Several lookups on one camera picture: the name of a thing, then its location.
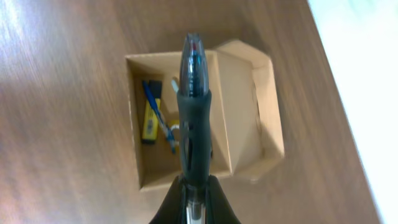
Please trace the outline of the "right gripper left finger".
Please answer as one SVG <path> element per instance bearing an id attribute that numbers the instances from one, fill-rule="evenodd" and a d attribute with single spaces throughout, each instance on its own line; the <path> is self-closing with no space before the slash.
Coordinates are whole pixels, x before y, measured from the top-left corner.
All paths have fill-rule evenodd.
<path id="1" fill-rule="evenodd" d="M 186 223 L 186 187 L 183 177 L 174 178 L 161 206 L 150 224 L 182 224 Z"/>

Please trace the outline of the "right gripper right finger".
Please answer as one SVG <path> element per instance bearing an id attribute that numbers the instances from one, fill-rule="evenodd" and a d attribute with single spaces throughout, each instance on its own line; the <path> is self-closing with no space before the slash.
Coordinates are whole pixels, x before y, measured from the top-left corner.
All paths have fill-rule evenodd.
<path id="1" fill-rule="evenodd" d="M 219 180 L 210 175 L 205 191 L 206 224 L 241 224 L 224 194 Z"/>

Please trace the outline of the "cardboard box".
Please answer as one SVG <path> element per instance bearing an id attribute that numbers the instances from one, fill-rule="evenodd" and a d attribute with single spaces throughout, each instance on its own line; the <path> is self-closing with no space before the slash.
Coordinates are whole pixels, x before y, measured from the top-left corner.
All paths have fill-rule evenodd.
<path id="1" fill-rule="evenodd" d="M 284 158 L 274 69 L 270 56 L 240 40 L 207 50 L 212 93 L 210 108 L 213 157 L 210 172 L 219 178 L 235 176 L 258 181 Z M 178 120 L 172 88 L 180 70 L 180 52 L 126 56 L 130 123 L 141 191 L 170 187 L 181 172 L 180 156 L 172 152 L 163 133 L 144 144 L 146 96 L 143 81 L 160 80 L 160 110 L 169 124 Z"/>

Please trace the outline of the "blue ballpoint pen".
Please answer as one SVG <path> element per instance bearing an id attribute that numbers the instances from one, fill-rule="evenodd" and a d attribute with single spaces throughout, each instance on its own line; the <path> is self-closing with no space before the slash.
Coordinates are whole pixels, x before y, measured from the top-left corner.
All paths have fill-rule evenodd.
<path id="1" fill-rule="evenodd" d="M 159 126 L 161 130 L 163 131 L 166 141 L 170 144 L 171 152 L 172 154 L 176 154 L 177 152 L 177 146 L 178 143 L 175 140 L 174 134 L 172 132 L 172 129 L 170 126 L 166 123 L 166 120 L 164 118 L 164 115 L 162 114 L 160 107 L 159 110 L 156 112 L 157 113 L 157 118 L 159 120 Z"/>

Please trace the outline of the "yellow highlighter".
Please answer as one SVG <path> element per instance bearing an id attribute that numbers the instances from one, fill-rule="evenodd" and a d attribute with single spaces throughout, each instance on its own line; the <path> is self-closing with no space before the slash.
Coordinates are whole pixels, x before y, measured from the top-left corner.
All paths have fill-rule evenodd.
<path id="1" fill-rule="evenodd" d="M 141 141 L 144 144 L 155 144 L 159 126 L 156 112 L 160 107 L 162 82 L 158 80 L 143 81 L 142 87 L 146 97 L 146 105 Z"/>

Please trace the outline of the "black ballpoint pen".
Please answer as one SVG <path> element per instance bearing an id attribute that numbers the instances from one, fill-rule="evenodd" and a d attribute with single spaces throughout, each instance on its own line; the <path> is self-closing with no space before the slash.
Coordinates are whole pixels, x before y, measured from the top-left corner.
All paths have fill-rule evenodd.
<path id="1" fill-rule="evenodd" d="M 186 185 L 185 223 L 206 222 L 206 182 L 210 174 L 211 133 L 208 66 L 198 34 L 188 34 L 182 50 L 177 92 L 180 158 Z"/>

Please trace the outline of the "grey Sharpie marker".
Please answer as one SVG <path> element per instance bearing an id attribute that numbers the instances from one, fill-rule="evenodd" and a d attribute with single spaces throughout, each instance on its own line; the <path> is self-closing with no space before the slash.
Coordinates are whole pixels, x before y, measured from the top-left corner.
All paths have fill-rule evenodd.
<path id="1" fill-rule="evenodd" d="M 172 88 L 173 88 L 174 92 L 175 92 L 175 93 L 178 93 L 178 91 L 179 91 L 179 84 L 178 84 L 178 82 L 177 82 L 175 79 L 172 79 L 172 80 L 171 80 L 171 85 L 172 85 Z"/>

